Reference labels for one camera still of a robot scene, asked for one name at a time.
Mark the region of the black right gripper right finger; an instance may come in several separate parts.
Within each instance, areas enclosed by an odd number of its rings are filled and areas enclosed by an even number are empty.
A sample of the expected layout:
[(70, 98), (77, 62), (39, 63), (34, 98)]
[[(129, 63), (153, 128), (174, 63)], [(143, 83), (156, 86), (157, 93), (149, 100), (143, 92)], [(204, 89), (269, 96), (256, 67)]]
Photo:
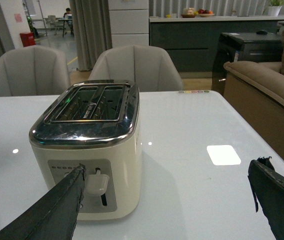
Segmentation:
[(277, 240), (284, 240), (284, 176), (275, 171), (271, 157), (250, 161), (248, 180), (255, 210), (262, 208)]

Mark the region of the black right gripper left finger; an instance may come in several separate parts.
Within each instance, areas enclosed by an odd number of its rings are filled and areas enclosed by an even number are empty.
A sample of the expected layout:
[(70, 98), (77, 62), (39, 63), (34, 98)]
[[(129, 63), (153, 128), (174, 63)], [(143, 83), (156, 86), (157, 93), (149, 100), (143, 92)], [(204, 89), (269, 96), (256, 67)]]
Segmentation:
[(75, 167), (18, 218), (0, 230), (0, 240), (71, 240), (84, 198), (86, 167)]

